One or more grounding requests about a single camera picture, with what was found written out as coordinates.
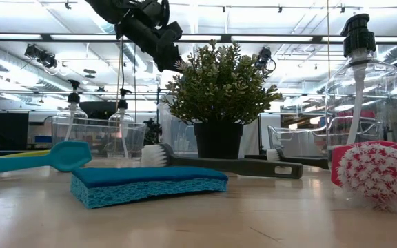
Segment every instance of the wooden table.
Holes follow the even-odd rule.
[[[390,247],[397,215],[352,209],[329,172],[301,180],[230,175],[225,193],[87,210],[70,174],[0,174],[0,247]]]

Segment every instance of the blue sponge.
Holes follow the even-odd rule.
[[[88,209],[151,196],[186,192],[225,192],[227,176],[200,167],[75,169],[71,192]]]

